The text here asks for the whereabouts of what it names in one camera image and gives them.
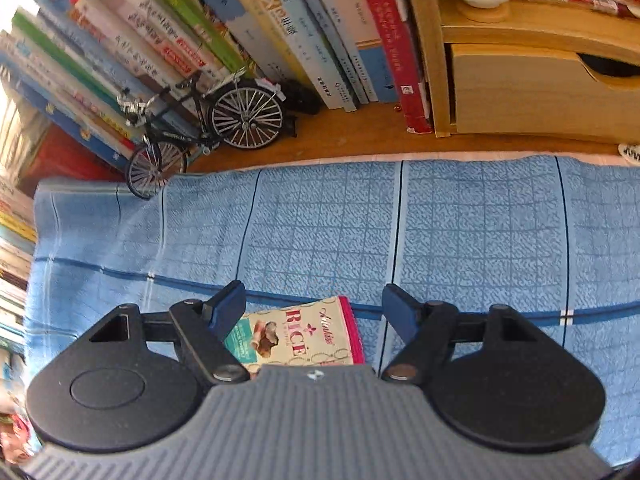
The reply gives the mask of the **rice snack packet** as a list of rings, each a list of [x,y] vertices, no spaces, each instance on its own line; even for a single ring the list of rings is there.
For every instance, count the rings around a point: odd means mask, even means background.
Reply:
[[[356,318],[347,298],[247,313],[224,346],[252,375],[265,364],[354,365],[364,362]]]

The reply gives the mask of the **blue striped tablecloth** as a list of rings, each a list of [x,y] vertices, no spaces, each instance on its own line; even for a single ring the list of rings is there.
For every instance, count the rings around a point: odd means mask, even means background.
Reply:
[[[639,453],[639,171],[569,157],[360,162],[182,176],[149,200],[115,183],[43,182],[26,304],[37,374],[118,304],[144,312],[239,280],[250,310],[331,296],[364,357],[401,342],[385,285],[466,312],[507,304],[591,367],[594,440]]]

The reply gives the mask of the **miniature black bicycle model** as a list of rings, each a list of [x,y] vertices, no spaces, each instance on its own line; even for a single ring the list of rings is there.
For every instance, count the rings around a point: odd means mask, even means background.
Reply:
[[[198,88],[201,76],[197,70],[145,101],[130,99],[128,89],[117,97],[127,125],[143,130],[142,141],[125,170],[127,186],[134,196],[149,200],[174,174],[183,174],[192,148],[208,154],[224,143],[239,150],[259,150],[275,141],[285,128],[286,96],[280,84],[267,78],[250,78],[241,68],[202,91]],[[160,124],[186,101],[195,107],[196,136]]]

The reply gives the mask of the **red storage box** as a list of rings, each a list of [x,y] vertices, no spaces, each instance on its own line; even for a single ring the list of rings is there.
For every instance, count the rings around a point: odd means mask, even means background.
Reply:
[[[18,178],[17,187],[32,197],[39,182],[47,178],[112,182],[124,180],[119,170],[104,162],[55,124],[49,126],[34,158]]]

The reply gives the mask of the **wooden desk drawer organizer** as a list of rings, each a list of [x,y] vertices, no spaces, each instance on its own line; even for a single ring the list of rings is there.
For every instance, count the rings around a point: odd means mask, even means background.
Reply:
[[[436,136],[524,134],[639,140],[639,21],[577,4],[513,0],[484,14],[459,0],[409,0]]]

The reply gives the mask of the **red book thick spine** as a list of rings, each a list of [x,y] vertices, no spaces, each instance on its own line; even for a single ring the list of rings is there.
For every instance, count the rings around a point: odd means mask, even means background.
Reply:
[[[366,0],[382,41],[408,133],[433,131],[420,55],[416,53],[406,0]]]

